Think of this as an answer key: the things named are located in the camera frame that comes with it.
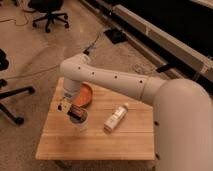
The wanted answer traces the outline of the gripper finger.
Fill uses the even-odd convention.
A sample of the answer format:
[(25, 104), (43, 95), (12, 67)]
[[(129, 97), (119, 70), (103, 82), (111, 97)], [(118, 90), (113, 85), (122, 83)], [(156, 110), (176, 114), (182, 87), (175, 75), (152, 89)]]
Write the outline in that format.
[(67, 114), (72, 106), (72, 103), (66, 99), (60, 101), (58, 105), (58, 110)]

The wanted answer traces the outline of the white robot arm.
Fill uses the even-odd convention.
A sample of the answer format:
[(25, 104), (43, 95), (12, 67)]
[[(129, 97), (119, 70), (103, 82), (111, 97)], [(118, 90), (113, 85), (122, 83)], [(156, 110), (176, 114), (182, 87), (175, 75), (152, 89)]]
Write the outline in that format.
[(156, 171), (213, 171), (213, 101), (200, 84), (96, 68), (83, 53), (60, 72), (69, 100), (89, 82), (153, 107)]

